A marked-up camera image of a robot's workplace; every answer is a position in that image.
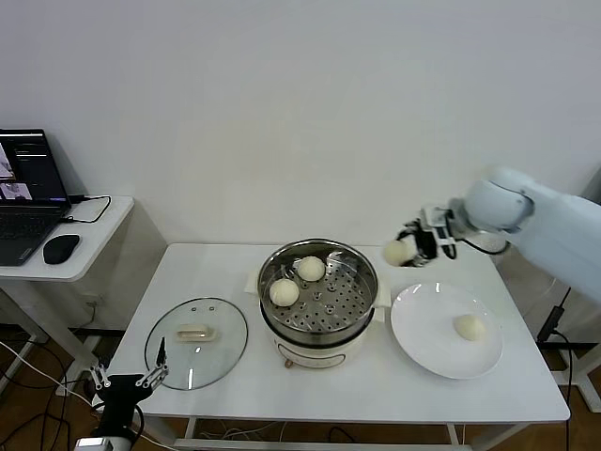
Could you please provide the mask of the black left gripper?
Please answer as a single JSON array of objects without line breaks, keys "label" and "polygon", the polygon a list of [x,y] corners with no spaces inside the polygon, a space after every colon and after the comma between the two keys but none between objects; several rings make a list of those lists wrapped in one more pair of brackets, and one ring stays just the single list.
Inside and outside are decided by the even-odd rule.
[{"label": "black left gripper", "polygon": [[161,339],[155,364],[145,375],[107,376],[106,367],[97,361],[89,368],[102,408],[97,437],[140,437],[146,425],[139,403],[149,398],[169,373],[165,338]]}]

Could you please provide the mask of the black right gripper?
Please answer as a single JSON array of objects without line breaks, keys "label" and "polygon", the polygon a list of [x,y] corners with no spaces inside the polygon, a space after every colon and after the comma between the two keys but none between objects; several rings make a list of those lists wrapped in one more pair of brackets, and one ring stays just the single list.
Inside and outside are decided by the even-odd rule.
[{"label": "black right gripper", "polygon": [[456,259],[455,244],[438,244],[435,233],[431,230],[424,230],[420,220],[405,223],[404,227],[396,235],[396,239],[401,241],[409,236],[415,236],[418,254],[403,262],[401,264],[402,268],[424,267],[439,257],[439,251],[451,260]]}]

